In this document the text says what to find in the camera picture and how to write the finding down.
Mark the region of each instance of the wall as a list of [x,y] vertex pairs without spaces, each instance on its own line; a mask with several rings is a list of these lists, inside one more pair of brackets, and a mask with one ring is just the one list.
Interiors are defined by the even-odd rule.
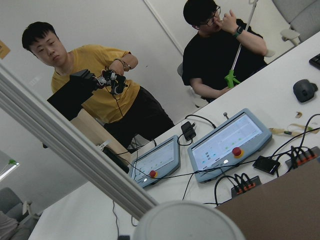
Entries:
[[[232,6],[245,21],[252,9],[244,0],[217,3],[223,13]],[[126,77],[148,89],[176,124],[196,110],[189,88],[183,86],[176,71],[182,50],[196,34],[183,19],[184,4],[185,0],[1,0],[0,40],[11,49],[2,61],[45,101],[52,94],[53,69],[22,48],[21,35],[28,24],[51,23],[67,51],[85,44],[130,50],[139,65]],[[251,25],[277,51],[276,56],[290,47],[280,39],[279,32],[287,24],[271,0],[258,2]],[[36,210],[42,210],[85,182],[10,116],[3,111],[0,114],[0,150],[21,163],[0,182],[0,188],[12,187],[23,200],[33,200]]]

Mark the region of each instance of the red button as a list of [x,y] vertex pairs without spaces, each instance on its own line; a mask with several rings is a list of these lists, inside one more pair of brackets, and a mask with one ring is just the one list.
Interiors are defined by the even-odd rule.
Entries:
[[233,155],[234,156],[240,156],[241,155],[241,153],[242,153],[242,150],[241,150],[241,148],[240,147],[235,147],[233,150],[232,150],[232,153],[233,153]]
[[150,177],[155,178],[158,175],[158,173],[155,170],[151,170],[149,175]]

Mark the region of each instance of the black charger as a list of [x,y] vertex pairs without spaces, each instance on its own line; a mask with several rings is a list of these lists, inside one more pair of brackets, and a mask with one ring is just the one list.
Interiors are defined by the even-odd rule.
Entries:
[[181,126],[182,133],[184,135],[185,140],[189,141],[196,136],[196,132],[194,130],[195,124],[192,124],[187,121]]

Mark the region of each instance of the black t-shirt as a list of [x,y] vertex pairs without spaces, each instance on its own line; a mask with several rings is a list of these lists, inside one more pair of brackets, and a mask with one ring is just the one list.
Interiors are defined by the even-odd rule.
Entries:
[[[246,24],[242,20],[237,19],[236,23],[245,29]],[[260,36],[253,32],[251,27],[248,32]],[[213,89],[222,90],[227,87],[225,76],[232,68],[239,45],[234,36],[223,30],[210,37],[195,35],[183,53],[184,85],[190,85],[192,78],[201,78],[203,84]],[[235,78],[242,82],[265,65],[262,55],[254,54],[242,46],[234,68]]]

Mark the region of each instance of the robotic hand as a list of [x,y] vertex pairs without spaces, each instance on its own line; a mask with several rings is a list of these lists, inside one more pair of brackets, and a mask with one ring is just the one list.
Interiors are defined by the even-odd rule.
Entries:
[[101,76],[96,78],[97,89],[103,89],[104,87],[111,86],[111,94],[122,94],[126,85],[126,77],[116,74],[113,70],[102,70]]

